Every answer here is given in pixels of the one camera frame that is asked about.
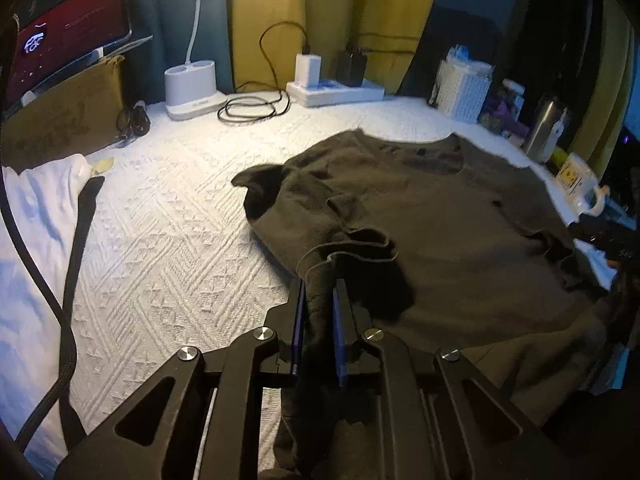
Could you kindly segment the brown t-shirt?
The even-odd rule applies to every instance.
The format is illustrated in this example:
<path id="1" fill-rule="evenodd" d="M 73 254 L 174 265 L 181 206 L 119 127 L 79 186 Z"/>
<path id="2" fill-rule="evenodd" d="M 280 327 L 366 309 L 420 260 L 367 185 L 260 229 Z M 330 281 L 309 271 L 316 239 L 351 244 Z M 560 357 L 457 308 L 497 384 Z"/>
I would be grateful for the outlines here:
<path id="1" fill-rule="evenodd" d="M 332 288 L 408 347 L 454 346 L 534 424 L 511 462 L 540 478 L 593 475 L 564 416 L 596 364 L 615 304 L 532 170 L 461 136 L 394 143 L 359 130 L 247 168 L 246 218 L 306 286 L 299 385 L 282 396 L 271 479 L 372 479 L 373 405 L 341 396 Z"/>

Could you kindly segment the white cartoon mug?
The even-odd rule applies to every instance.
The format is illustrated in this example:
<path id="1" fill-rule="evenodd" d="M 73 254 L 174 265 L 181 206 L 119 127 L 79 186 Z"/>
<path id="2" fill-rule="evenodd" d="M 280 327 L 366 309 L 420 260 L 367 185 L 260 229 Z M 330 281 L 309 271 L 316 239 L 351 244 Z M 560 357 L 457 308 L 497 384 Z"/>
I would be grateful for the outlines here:
<path id="1" fill-rule="evenodd" d="M 608 191 L 600 187 L 596 174 L 578 155 L 567 156 L 555 182 L 576 216 L 597 217 L 604 211 Z"/>

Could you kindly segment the steel thermos bottle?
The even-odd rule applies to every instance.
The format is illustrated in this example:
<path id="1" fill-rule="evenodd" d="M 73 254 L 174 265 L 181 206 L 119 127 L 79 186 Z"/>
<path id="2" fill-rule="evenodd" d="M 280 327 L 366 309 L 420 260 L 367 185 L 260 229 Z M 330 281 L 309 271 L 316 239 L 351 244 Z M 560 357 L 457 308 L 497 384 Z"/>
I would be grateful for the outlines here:
<path id="1" fill-rule="evenodd" d="M 567 107 L 557 100 L 544 101 L 538 108 L 534 125 L 523 145 L 525 155 L 533 162 L 544 164 L 569 122 Z"/>

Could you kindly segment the purple plush toy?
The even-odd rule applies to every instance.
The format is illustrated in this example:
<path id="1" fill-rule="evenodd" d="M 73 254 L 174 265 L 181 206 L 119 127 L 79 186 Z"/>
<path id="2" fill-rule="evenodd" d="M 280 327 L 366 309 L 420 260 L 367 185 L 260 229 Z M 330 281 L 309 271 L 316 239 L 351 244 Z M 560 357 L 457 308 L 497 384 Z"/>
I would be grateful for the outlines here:
<path id="1" fill-rule="evenodd" d="M 495 134 L 507 132 L 522 139 L 529 134 L 529 128 L 514 118 L 508 107 L 508 102 L 498 96 L 486 98 L 480 116 L 478 116 L 478 122 Z"/>

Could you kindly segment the white plastic basket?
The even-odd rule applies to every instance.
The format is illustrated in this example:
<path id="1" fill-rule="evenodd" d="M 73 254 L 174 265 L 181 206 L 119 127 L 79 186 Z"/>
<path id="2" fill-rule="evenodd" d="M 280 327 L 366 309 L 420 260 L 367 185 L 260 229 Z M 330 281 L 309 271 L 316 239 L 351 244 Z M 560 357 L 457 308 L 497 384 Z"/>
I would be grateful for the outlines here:
<path id="1" fill-rule="evenodd" d="M 494 66 L 474 61 L 458 44 L 440 61 L 430 99 L 431 106 L 457 122 L 475 124 L 491 84 Z"/>

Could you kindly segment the black charger adapter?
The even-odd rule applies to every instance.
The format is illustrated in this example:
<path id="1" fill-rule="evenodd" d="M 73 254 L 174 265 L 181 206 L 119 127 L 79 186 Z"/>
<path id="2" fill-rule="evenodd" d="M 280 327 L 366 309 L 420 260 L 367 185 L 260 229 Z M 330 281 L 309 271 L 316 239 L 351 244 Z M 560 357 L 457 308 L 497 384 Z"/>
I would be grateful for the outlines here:
<path id="1" fill-rule="evenodd" d="M 367 60 L 367 55 L 359 50 L 338 52 L 335 80 L 346 87 L 360 87 L 366 72 Z"/>

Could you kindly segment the white power strip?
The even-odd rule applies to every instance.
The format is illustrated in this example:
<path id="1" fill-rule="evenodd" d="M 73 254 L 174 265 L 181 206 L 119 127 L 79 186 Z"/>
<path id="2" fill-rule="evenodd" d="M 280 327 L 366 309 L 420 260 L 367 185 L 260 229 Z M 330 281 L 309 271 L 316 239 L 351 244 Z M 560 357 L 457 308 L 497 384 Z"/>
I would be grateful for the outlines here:
<path id="1" fill-rule="evenodd" d="M 313 108 L 331 105 L 378 102 L 385 96 L 385 89 L 367 79 L 360 87 L 349 87 L 336 80 L 322 79 L 318 87 L 302 87 L 295 81 L 286 84 L 286 92 L 300 106 Z"/>

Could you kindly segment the brown cardboard box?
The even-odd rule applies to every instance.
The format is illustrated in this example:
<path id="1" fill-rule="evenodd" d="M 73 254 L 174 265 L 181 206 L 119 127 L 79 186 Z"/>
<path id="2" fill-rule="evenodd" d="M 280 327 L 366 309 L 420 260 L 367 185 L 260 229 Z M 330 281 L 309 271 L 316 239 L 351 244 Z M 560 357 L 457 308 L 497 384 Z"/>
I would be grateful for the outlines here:
<path id="1" fill-rule="evenodd" d="M 2 125 L 1 158 L 17 172 L 112 144 L 124 109 L 122 55 L 109 56 L 70 77 Z"/>

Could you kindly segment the yellow curtain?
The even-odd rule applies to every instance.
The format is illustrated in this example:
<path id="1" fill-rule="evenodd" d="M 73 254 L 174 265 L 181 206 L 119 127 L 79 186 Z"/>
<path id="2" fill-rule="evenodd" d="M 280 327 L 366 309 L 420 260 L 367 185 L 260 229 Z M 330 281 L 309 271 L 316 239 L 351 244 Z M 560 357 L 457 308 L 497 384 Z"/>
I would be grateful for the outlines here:
<path id="1" fill-rule="evenodd" d="M 434 0 L 228 0 L 233 82 L 284 87 L 303 44 L 335 74 L 347 46 L 368 57 L 367 79 L 396 93 L 405 78 Z"/>

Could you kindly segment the white desk lamp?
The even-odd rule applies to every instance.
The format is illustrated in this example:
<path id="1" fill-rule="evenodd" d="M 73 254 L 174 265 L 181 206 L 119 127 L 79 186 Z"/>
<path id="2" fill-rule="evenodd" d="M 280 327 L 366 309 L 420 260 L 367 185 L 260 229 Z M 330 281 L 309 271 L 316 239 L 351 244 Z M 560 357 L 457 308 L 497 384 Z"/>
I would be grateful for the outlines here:
<path id="1" fill-rule="evenodd" d="M 186 58 L 180 65 L 165 70 L 165 110 L 176 122 L 220 110 L 227 96 L 217 88 L 213 60 L 193 61 L 192 53 L 202 10 L 202 0 L 195 0 L 191 35 Z"/>

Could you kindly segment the white charger adapter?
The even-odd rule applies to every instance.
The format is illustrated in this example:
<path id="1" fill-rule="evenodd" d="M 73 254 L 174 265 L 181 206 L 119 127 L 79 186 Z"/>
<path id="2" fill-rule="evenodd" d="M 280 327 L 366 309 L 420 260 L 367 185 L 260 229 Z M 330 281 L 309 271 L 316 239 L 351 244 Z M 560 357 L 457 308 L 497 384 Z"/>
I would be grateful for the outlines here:
<path id="1" fill-rule="evenodd" d="M 294 81 L 302 88 L 317 88 L 320 81 L 321 58 L 316 54 L 299 53 L 295 60 Z"/>

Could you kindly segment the red screen tablet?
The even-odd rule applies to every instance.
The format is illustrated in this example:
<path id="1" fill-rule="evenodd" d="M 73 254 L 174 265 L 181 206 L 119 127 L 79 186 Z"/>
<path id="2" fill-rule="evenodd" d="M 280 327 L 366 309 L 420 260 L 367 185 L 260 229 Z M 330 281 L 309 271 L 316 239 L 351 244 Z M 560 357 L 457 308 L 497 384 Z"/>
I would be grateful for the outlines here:
<path id="1" fill-rule="evenodd" d="M 127 0 L 62 0 L 18 33 L 6 104 L 94 50 L 130 36 Z"/>

